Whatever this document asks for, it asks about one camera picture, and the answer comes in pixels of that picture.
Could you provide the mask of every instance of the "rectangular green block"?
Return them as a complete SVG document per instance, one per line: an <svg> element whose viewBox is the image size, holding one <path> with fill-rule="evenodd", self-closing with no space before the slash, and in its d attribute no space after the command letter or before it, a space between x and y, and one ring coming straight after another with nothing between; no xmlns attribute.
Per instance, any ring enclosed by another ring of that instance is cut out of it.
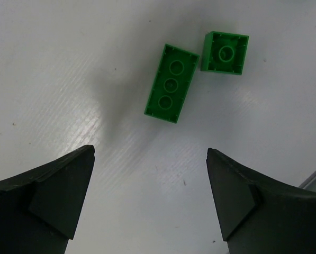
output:
<svg viewBox="0 0 316 254"><path fill-rule="evenodd" d="M241 75L247 35L210 32L205 37L201 70Z"/></svg>
<svg viewBox="0 0 316 254"><path fill-rule="evenodd" d="M194 53L165 45L145 115L177 123L198 61Z"/></svg>

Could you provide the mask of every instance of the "dark object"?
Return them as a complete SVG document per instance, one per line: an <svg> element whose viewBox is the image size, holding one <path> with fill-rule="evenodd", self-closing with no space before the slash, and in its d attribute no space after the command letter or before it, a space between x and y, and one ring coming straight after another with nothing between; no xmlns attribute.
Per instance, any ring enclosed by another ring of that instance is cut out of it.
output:
<svg viewBox="0 0 316 254"><path fill-rule="evenodd" d="M83 146L0 181L0 254L63 254L73 239L94 164Z"/></svg>
<svg viewBox="0 0 316 254"><path fill-rule="evenodd" d="M207 168L230 254L316 253L316 193L209 149Z"/></svg>

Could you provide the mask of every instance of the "white table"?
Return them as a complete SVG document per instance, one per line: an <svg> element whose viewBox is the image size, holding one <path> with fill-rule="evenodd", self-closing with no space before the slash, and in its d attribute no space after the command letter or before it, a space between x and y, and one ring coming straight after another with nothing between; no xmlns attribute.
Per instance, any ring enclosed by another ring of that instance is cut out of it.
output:
<svg viewBox="0 0 316 254"><path fill-rule="evenodd" d="M164 44L212 30L250 36L243 75L198 69L177 124L145 116ZM316 0L0 0L0 180L83 144L67 254L226 253L208 147L295 186L316 170Z"/></svg>

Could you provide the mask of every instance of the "white surface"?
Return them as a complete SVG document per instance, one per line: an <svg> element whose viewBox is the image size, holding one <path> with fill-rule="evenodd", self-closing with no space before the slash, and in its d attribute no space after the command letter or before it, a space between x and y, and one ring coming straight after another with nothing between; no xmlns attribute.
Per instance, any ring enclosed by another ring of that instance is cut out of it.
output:
<svg viewBox="0 0 316 254"><path fill-rule="evenodd" d="M197 71L177 124L145 116L164 43L200 54L211 30L250 35L243 75ZM296 186L316 170L316 0L0 0L0 180L83 144L67 254L226 253L208 147Z"/></svg>

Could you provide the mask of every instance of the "green lego brick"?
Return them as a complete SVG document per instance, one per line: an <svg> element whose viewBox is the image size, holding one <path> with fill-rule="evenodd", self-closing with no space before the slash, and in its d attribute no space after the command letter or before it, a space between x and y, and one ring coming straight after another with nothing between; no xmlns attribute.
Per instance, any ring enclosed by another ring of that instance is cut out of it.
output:
<svg viewBox="0 0 316 254"><path fill-rule="evenodd" d="M248 36L210 32L205 37L201 70L242 74Z"/></svg>
<svg viewBox="0 0 316 254"><path fill-rule="evenodd" d="M194 53L165 45L145 115L177 123L198 61Z"/></svg>

